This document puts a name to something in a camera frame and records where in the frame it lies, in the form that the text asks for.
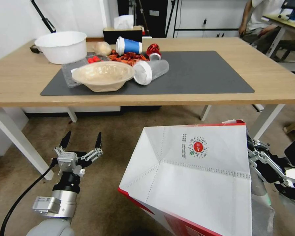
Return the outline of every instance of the beige bowl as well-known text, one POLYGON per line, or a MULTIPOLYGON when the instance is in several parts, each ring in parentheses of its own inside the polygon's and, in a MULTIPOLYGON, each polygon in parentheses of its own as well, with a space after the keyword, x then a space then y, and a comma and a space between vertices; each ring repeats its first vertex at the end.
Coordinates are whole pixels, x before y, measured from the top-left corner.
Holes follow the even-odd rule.
POLYGON ((116 91, 133 76, 132 66, 114 61, 91 63, 78 68, 72 74, 74 81, 85 84, 94 92, 116 91))

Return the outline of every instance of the shopping bag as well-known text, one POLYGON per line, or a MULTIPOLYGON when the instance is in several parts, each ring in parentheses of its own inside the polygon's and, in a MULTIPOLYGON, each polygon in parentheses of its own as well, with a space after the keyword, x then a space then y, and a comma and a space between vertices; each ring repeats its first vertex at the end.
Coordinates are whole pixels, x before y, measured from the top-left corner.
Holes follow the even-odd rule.
POLYGON ((119 191, 176 236, 251 236, 245 124, 144 128, 119 191))

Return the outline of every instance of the blue paper cup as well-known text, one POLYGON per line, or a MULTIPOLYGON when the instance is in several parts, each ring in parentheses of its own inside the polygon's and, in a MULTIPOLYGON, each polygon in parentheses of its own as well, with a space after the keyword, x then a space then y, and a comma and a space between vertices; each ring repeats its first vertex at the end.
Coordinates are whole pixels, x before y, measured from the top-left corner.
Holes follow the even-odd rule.
POLYGON ((116 42, 116 52, 123 55, 127 52, 142 53, 142 43, 119 37, 116 42))

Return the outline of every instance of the person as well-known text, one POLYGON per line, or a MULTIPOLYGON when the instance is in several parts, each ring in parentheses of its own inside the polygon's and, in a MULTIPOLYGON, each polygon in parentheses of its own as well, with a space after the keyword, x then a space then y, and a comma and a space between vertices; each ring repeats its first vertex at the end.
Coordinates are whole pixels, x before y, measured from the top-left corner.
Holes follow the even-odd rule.
POLYGON ((263 15, 279 15, 284 0, 248 0, 238 29, 239 36, 266 54, 280 28, 261 18, 263 15))

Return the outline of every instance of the gray table mat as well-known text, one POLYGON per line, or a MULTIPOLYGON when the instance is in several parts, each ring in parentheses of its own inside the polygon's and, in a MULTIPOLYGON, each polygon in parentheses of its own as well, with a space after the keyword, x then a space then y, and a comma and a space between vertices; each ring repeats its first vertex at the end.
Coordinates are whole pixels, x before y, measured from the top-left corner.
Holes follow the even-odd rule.
POLYGON ((162 52, 169 71, 142 86, 133 79, 113 92, 93 92, 85 85, 68 88, 60 70, 42 96, 253 93, 254 90, 215 51, 162 52))

